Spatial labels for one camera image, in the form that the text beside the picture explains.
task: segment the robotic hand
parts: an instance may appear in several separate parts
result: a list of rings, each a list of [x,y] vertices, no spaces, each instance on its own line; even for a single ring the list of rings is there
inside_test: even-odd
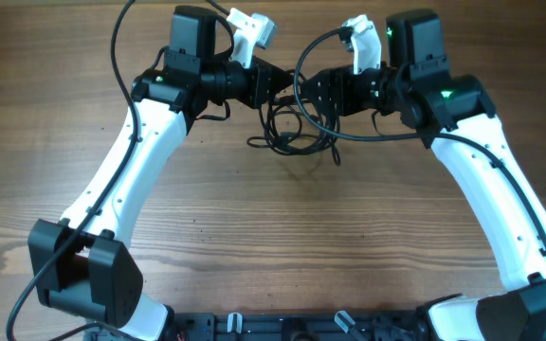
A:
[[[231,49],[214,55],[217,22],[229,33],[228,23],[237,30]],[[546,340],[546,212],[513,158],[482,85],[472,76],[450,77],[437,15],[416,10],[387,19],[390,65],[381,62],[373,22],[360,15],[309,45],[294,75],[252,56],[254,46],[269,46],[276,29],[269,18],[237,9],[224,19],[208,9],[176,8],[170,46],[160,51],[163,70],[155,70],[155,63],[135,80],[126,97],[126,122],[96,176],[59,222],[40,220],[29,235],[40,302],[96,321],[86,328],[131,340]],[[300,82],[306,55],[335,35],[354,52],[353,65]],[[290,84],[293,98],[275,98]],[[271,102],[296,105],[334,141],[420,138],[459,183],[508,292],[449,296],[415,312],[360,316],[344,311],[334,316],[175,314],[150,299],[142,293],[142,275],[128,252],[137,216],[194,121],[226,119],[227,99],[255,109],[267,101],[269,108]],[[225,104],[227,116],[200,116],[208,101]],[[346,135],[309,115],[307,101],[328,119],[366,109],[382,115],[397,111],[416,133]],[[87,258],[78,254],[84,248],[89,248]]]

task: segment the beige surface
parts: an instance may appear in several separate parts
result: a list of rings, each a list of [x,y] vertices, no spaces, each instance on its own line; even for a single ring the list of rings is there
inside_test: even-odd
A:
[[[487,87],[546,206],[546,2],[294,2],[293,10],[286,2],[225,3],[233,5],[277,21],[280,32],[260,55],[283,68],[361,12],[382,31],[387,15],[435,8],[453,73],[472,73]],[[77,198],[125,117],[108,55],[119,10],[0,8],[0,340],[29,280],[28,231]],[[126,83],[167,43],[172,13],[173,5],[129,13],[118,44]],[[350,62],[333,40],[305,72]],[[284,158],[250,149],[246,138],[261,133],[257,114],[236,102],[232,109],[228,122],[197,123],[138,220],[131,251],[150,295],[179,312],[331,312],[412,308],[501,288],[467,202],[420,142],[339,142],[338,168],[329,151]],[[379,124],[404,131],[397,115]],[[370,115],[343,119],[343,130],[373,134]],[[17,335],[44,339],[79,323],[32,296]]]

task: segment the black base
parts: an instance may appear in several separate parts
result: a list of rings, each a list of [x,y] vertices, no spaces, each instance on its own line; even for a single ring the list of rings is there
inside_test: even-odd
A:
[[[355,341],[335,322],[333,314],[245,315],[241,333],[229,333],[228,316],[176,314],[178,341]],[[366,340],[429,340],[414,311],[352,315]],[[119,341],[107,331],[88,331],[84,341]]]

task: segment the wooden table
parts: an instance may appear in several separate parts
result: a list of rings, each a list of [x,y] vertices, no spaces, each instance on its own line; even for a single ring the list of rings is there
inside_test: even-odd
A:
[[[383,37],[387,15],[434,8],[453,74],[474,74],[486,86],[546,206],[546,2],[224,5],[266,13],[279,24],[270,50],[259,55],[283,68],[293,68],[321,33],[359,13],[368,13]],[[108,54],[120,8],[119,1],[0,8],[0,340],[30,279],[29,230],[38,218],[56,221],[78,197],[125,117]],[[168,42],[173,8],[131,9],[118,39],[126,83]],[[351,60],[333,39],[304,70],[312,76]],[[379,125],[386,134],[406,131],[399,115]],[[343,130],[374,134],[370,114],[343,118]],[[421,142],[340,141],[336,167],[329,151],[281,157],[249,148],[246,139],[261,133],[257,113],[233,102],[231,120],[198,122],[170,159],[131,250],[148,294],[178,312],[249,314],[413,308],[448,294],[501,289],[469,205]],[[80,323],[32,296],[16,334],[45,339]]]

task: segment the table surface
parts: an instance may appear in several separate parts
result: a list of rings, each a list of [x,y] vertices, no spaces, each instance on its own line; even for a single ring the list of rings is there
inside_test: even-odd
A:
[[[453,74],[476,75],[485,85],[546,207],[546,2],[224,5],[278,23],[270,50],[258,55],[282,68],[293,68],[312,40],[359,13],[381,34],[387,15],[435,9]],[[173,7],[129,12],[118,38],[126,83],[168,42]],[[29,230],[38,218],[56,221],[79,196],[125,118],[108,54],[120,8],[0,8],[0,340],[30,279]],[[228,38],[220,39],[222,49]],[[333,39],[304,71],[312,76],[351,61]],[[409,309],[439,296],[501,289],[468,203],[421,142],[340,141],[336,167],[329,151],[282,157],[249,148],[246,139],[262,133],[257,113],[237,102],[231,109],[226,122],[194,126],[142,210],[131,252],[146,293],[178,312],[258,314]],[[208,113],[222,111],[211,105]],[[342,121],[345,132],[374,134],[369,113]],[[406,131],[397,114],[378,124],[385,134]],[[45,339],[80,323],[31,296],[16,334]]]

